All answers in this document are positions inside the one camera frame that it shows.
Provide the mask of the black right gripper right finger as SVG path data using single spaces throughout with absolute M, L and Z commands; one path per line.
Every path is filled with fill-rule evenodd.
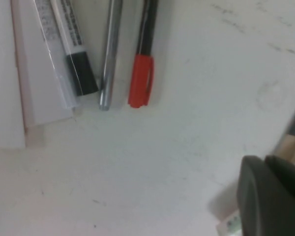
M 277 156 L 267 156 L 265 163 L 291 193 L 295 194 L 295 164 Z

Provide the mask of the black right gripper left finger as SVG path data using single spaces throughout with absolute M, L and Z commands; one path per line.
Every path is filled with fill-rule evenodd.
M 295 236 L 295 194 L 257 156 L 242 159 L 237 205 L 245 236 Z

